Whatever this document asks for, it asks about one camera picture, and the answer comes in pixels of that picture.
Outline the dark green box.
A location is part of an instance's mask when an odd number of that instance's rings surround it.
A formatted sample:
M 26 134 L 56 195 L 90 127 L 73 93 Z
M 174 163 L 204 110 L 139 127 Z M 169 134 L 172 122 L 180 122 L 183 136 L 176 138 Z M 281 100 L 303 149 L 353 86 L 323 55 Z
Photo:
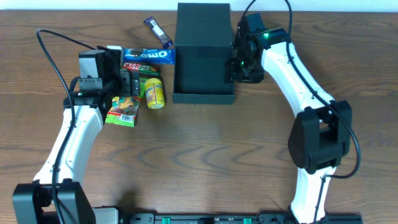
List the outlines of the dark green box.
M 234 83 L 226 79 L 232 41 L 229 4 L 178 3 L 174 103 L 234 103 Z

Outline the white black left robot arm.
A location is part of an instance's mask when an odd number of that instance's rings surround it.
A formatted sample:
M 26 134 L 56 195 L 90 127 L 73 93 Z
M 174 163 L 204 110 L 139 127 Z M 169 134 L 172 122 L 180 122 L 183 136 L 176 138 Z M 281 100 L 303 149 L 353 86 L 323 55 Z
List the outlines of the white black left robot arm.
M 124 48 L 80 52 L 80 76 L 67 88 L 63 121 L 49 157 L 30 184 L 18 184 L 12 202 L 18 223 L 96 223 L 83 179 L 93 143 L 116 96 L 139 93 L 137 73 L 122 72 Z

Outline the blue Oreo cookie pack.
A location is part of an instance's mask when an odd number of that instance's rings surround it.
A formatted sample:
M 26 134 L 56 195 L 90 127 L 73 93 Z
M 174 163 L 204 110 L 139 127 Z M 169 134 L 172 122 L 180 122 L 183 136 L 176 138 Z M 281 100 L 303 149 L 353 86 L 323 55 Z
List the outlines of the blue Oreo cookie pack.
M 125 62 L 174 64 L 174 49 L 124 49 Z

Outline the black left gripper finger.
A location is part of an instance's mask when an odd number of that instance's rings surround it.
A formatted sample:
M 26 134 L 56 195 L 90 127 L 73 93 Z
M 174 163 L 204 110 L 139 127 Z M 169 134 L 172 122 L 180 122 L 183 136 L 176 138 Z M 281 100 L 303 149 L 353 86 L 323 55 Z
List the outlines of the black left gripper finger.
M 140 94 L 140 84 L 139 84 L 139 72 L 132 71 L 131 72 L 131 94 L 132 95 L 139 95 Z
M 120 90 L 120 95 L 121 96 L 131 96 L 132 95 L 132 90 L 131 90 L 131 74 L 128 70 L 121 70 L 119 77 L 121 79 L 121 90 Z

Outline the green gummy candy bag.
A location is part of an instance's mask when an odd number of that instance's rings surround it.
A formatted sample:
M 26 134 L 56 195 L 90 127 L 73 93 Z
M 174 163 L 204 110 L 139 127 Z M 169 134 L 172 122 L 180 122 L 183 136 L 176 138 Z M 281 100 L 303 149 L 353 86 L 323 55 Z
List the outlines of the green gummy candy bag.
M 138 96 L 116 96 L 112 99 L 112 107 L 106 116 L 106 123 L 134 127 L 137 111 L 144 97 L 146 80 L 146 78 L 139 79 L 140 93 Z

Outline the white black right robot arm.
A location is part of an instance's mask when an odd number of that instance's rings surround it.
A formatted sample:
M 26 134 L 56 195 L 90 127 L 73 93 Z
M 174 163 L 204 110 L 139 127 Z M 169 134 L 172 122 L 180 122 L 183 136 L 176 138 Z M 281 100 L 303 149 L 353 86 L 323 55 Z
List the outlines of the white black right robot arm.
M 328 214 L 325 200 L 336 168 L 357 142 L 351 128 L 352 109 L 336 101 L 312 77 L 283 28 L 267 29 L 262 21 L 242 19 L 232 43 L 228 80 L 259 83 L 269 74 L 279 86 L 295 117 L 288 150 L 297 166 L 294 199 L 287 223 L 361 223 L 356 215 Z

